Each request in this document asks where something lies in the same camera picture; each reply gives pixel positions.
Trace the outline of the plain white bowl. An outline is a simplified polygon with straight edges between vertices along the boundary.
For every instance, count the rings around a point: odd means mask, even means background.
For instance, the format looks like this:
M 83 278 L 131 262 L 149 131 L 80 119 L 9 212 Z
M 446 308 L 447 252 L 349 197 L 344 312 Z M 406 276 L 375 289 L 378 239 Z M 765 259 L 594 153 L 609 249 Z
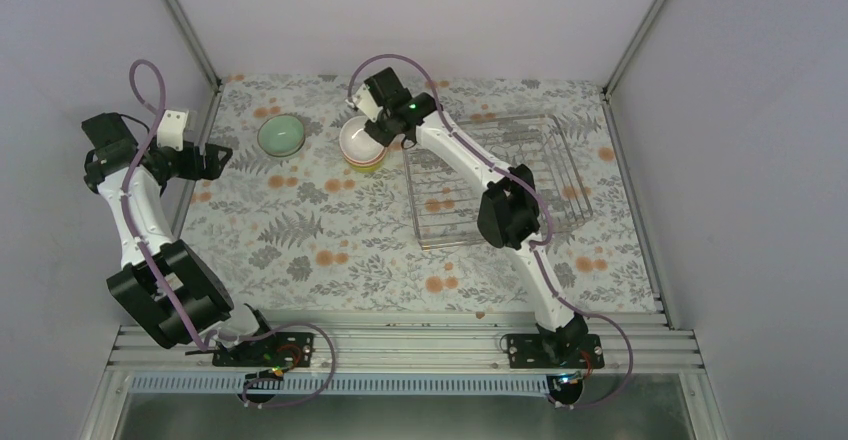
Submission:
M 339 147 L 342 153 L 346 152 L 354 159 L 367 161 L 385 149 L 365 132 L 367 121 L 368 119 L 362 115 L 344 123 L 339 135 Z

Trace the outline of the white bowl red rim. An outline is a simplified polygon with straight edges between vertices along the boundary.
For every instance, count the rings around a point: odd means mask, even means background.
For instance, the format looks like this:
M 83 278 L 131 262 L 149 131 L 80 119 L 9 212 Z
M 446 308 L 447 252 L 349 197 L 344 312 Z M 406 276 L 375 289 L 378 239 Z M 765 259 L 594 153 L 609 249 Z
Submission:
M 365 161 L 365 160 L 357 160 L 357 159 L 354 159 L 352 156 L 350 156 L 350 155 L 349 155 L 348 153 L 346 153 L 346 152 L 343 152 L 343 157 L 344 157 L 345 161 L 346 161 L 346 162 L 347 162 L 350 166 L 351 166 L 351 165 L 371 165 L 371 164 L 374 164 L 374 163 L 381 163 L 381 164 L 382 164 L 382 162 L 383 162 L 384 158 L 386 157 L 387 153 L 388 153 L 388 150 L 387 150 L 387 149 L 382 149 L 382 150 L 381 150 L 381 151 L 380 151 L 380 152 L 379 152 L 376 156 L 374 156 L 374 157 L 373 157 L 373 158 L 371 158 L 371 159 L 368 159 L 367 161 Z

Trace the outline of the yellow bowl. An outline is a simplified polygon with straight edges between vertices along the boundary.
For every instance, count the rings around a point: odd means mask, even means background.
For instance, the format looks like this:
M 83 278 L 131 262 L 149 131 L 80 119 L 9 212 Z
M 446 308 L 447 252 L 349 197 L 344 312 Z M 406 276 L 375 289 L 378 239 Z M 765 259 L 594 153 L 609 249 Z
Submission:
M 381 163 L 374 163 L 374 164 L 371 164 L 371 165 L 351 165 L 350 166 L 350 168 L 353 171 L 358 172 L 358 173 L 363 173 L 363 174 L 374 173 L 377 170 L 379 170 L 381 167 L 382 167 Z

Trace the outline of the pale green pink-base bowl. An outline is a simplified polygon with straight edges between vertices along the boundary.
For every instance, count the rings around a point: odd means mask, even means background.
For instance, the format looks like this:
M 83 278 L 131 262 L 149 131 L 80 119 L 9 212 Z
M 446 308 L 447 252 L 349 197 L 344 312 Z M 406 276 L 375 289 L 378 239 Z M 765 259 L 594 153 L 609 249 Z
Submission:
M 277 115 L 266 120 L 257 132 L 257 143 L 268 155 L 290 157 L 299 152 L 305 143 L 303 122 L 292 115 Z

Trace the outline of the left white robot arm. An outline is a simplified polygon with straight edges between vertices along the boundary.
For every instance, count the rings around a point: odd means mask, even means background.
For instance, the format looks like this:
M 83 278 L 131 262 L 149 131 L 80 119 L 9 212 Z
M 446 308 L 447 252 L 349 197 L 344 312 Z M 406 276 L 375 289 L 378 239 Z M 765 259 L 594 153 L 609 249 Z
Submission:
M 212 269 L 171 230 L 161 195 L 174 179 L 216 180 L 229 147 L 153 139 L 141 147 L 127 116 L 102 113 L 82 122 L 93 148 L 84 161 L 87 187 L 109 205 L 120 242 L 120 270 L 107 280 L 112 297 L 161 347 L 214 342 L 255 365 L 270 362 L 278 337 L 261 313 L 236 305 Z

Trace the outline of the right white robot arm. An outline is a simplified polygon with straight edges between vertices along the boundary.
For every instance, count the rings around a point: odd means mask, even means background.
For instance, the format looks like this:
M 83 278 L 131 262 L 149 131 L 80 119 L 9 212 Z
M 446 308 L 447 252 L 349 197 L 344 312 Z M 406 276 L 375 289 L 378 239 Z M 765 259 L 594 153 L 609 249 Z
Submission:
M 366 115 L 365 131 L 373 140 L 409 140 L 467 182 L 479 197 L 478 231 L 489 245 L 504 251 L 531 296 L 544 359 L 565 367 L 577 358 L 588 327 L 554 285 L 545 248 L 553 229 L 540 225 L 549 213 L 531 169 L 510 166 L 486 151 L 445 113 L 436 93 L 412 95 L 391 68 L 368 77 L 348 102 Z

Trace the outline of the floral table mat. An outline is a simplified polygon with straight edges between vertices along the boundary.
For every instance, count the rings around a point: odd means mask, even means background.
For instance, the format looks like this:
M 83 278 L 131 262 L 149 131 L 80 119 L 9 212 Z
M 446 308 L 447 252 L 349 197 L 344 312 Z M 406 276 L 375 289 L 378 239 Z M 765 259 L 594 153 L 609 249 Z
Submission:
M 235 298 L 262 309 L 529 310 L 505 254 L 478 236 L 478 197 L 444 163 L 399 145 L 371 174 L 342 159 L 346 86 L 333 75 L 230 77 L 211 139 L 234 155 L 219 179 L 195 187 L 183 238 Z M 568 80 L 437 86 L 487 150 L 532 169 L 554 215 L 581 219 L 547 248 L 566 298 L 591 311 L 653 311 L 599 89 Z M 305 126 L 290 157 L 257 143 L 277 115 Z

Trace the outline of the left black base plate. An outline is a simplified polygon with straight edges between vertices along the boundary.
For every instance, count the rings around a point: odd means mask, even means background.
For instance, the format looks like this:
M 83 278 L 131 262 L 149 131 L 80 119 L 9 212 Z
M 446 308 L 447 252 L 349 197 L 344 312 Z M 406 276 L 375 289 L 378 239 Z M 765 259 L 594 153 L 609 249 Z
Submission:
M 260 369 L 309 367 L 313 344 L 314 335 L 311 333 L 276 333 L 263 340 L 219 348 L 213 354 L 212 365 Z

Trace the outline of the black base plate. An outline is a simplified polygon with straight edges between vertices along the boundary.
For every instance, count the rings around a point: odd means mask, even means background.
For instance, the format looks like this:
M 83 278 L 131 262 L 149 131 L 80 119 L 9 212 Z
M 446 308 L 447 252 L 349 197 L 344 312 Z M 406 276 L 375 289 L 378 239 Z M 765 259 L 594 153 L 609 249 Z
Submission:
M 587 334 L 577 340 L 546 342 L 541 334 L 512 333 L 499 340 L 512 369 L 603 369 L 600 337 Z
M 260 369 L 309 367 L 313 344 L 314 335 L 311 333 L 276 333 L 263 340 L 219 348 L 213 354 L 212 365 Z

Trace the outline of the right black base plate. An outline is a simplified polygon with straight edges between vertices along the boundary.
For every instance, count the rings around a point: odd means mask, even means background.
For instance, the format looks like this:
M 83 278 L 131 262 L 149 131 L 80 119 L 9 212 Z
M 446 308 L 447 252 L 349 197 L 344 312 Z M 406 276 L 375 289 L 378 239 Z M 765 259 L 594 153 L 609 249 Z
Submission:
M 577 340 L 546 342 L 541 334 L 512 333 L 499 340 L 512 369 L 603 369 L 600 337 L 587 334 Z

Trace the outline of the aluminium mounting rail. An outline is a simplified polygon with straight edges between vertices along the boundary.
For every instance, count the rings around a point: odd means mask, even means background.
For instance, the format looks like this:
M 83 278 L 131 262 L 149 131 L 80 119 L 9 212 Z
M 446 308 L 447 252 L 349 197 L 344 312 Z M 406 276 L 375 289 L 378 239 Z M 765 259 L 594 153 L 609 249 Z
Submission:
M 504 324 L 461 325 L 435 323 L 336 323 L 326 335 L 314 334 L 297 368 L 301 372 L 386 374 L 495 374 L 508 372 L 509 332 Z M 689 332 L 670 331 L 648 324 L 628 325 L 623 334 L 593 325 L 600 337 L 602 361 L 593 369 L 605 373 L 679 373 L 704 367 L 696 339 Z M 201 370 L 210 368 L 209 354 L 193 354 L 187 347 L 166 350 L 137 327 L 119 330 L 107 360 L 112 369 Z

